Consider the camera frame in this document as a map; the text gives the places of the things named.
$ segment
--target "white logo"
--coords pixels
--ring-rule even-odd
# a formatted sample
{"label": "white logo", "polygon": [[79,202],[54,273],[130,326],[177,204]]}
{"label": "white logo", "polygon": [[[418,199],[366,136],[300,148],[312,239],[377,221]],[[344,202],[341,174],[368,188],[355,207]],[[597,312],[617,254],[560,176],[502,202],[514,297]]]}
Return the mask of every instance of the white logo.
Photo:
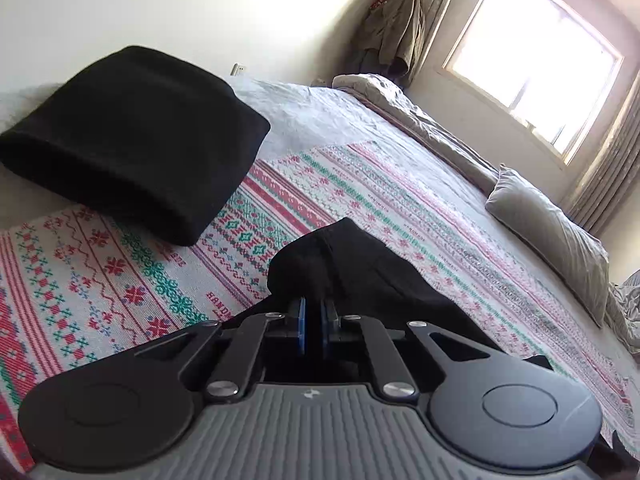
{"label": "white logo", "polygon": [[316,395],[322,395],[318,390],[307,390],[306,392],[303,393],[303,395],[307,398],[307,399],[313,399]]}

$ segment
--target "gray ribbed panel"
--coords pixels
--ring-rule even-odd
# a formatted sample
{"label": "gray ribbed panel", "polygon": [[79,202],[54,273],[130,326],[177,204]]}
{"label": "gray ribbed panel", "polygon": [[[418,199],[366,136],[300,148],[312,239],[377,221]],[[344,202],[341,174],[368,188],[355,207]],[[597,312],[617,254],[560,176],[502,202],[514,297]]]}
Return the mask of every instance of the gray ribbed panel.
{"label": "gray ribbed panel", "polygon": [[[244,402],[210,406],[166,455],[112,474],[39,465],[38,480],[495,480],[440,448],[411,408],[372,398],[366,386],[260,384]],[[531,476],[520,477],[531,480]],[[554,480],[588,478],[581,469]]]}

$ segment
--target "zigzag line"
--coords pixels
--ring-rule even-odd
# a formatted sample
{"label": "zigzag line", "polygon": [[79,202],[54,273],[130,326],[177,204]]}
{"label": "zigzag line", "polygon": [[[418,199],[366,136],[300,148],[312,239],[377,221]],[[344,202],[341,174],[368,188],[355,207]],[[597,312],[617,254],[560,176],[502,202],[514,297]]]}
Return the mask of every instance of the zigzag line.
{"label": "zigzag line", "polygon": [[[75,212],[73,212],[73,211],[72,211],[72,213],[73,213],[73,215],[74,215],[74,219],[75,219],[75,220],[76,220],[76,222],[77,222],[77,221],[78,221],[78,219],[76,218],[76,213],[75,213]],[[75,240],[75,241],[78,243],[78,247],[77,247],[78,252],[79,252],[79,253],[81,253],[81,254],[84,254],[84,266],[85,266],[87,269],[89,269],[89,270],[93,271],[93,273],[94,273],[94,275],[91,277],[91,279],[92,279],[95,283],[97,283],[98,285],[100,285],[100,295],[101,295],[105,300],[109,301],[109,303],[111,304],[111,306],[110,306],[109,310],[110,310],[113,314],[115,314],[116,316],[119,316],[119,317],[120,317],[120,327],[121,327],[121,329],[125,330],[126,332],[131,332],[131,333],[133,334],[132,343],[133,343],[133,346],[135,346],[135,345],[136,345],[136,337],[137,337],[137,335],[136,335],[136,331],[135,331],[135,330],[133,330],[132,328],[128,328],[128,327],[124,326],[124,320],[125,320],[125,316],[124,316],[124,314],[123,314],[123,313],[121,313],[121,312],[119,312],[119,311],[117,311],[117,310],[115,309],[115,307],[114,307],[114,303],[115,303],[115,302],[114,302],[113,298],[110,298],[109,296],[105,295],[104,290],[105,290],[105,288],[106,288],[106,287],[104,286],[104,283],[103,283],[103,282],[99,282],[98,280],[96,280],[96,279],[95,279],[96,275],[98,274],[97,269],[94,269],[91,265],[89,265],[89,253],[85,253],[85,252],[80,248],[80,246],[82,245],[82,240],[79,240],[78,238],[76,238],[76,228],[75,228],[75,227],[73,227],[73,226],[69,223],[69,222],[71,222],[71,216],[69,216],[69,215],[66,213],[66,211],[63,211],[63,212],[62,212],[62,214],[63,214],[64,216],[66,216],[66,218],[68,219],[68,220],[67,220],[67,222],[66,222],[66,226],[67,226],[67,227],[69,227],[69,228],[72,230],[71,237],[73,238],[73,240]]]}

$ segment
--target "folded black cloth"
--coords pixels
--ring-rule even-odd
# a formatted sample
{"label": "folded black cloth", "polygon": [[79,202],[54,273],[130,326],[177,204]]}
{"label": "folded black cloth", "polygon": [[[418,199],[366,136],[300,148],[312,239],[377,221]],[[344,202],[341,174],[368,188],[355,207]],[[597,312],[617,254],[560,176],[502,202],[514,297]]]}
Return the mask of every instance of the folded black cloth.
{"label": "folded black cloth", "polygon": [[129,46],[0,135],[13,172],[178,245],[236,190],[270,129],[213,74]]}
{"label": "folded black cloth", "polygon": [[272,296],[225,326],[239,326],[247,316],[261,312],[285,312],[287,300],[300,297],[306,298],[312,318],[319,302],[331,298],[340,316],[371,316],[396,330],[404,330],[409,321],[423,320],[500,350],[460,307],[425,282],[411,263],[349,218],[281,249],[269,265],[267,286]]}

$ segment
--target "window sill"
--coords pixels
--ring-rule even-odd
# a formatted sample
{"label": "window sill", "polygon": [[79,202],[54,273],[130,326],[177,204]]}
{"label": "window sill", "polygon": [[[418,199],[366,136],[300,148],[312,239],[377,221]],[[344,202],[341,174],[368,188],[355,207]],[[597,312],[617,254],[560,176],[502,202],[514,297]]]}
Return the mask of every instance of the window sill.
{"label": "window sill", "polygon": [[508,121],[511,122],[513,129],[522,135],[524,139],[527,139],[533,146],[537,147],[540,152],[545,153],[550,160],[552,160],[556,166],[562,170],[567,171],[567,163],[565,163],[562,155],[556,150],[548,140],[544,139],[540,134],[536,132],[532,132],[529,130],[524,124],[522,124],[519,120],[513,117],[509,110],[503,106],[502,103],[496,101],[493,97],[486,94],[484,91],[476,87],[471,81],[450,72],[446,68],[436,68],[435,71],[453,82],[455,85],[459,86],[468,94],[471,94],[473,97],[478,99],[483,104],[487,105],[489,108],[493,109],[497,114],[505,117]]}

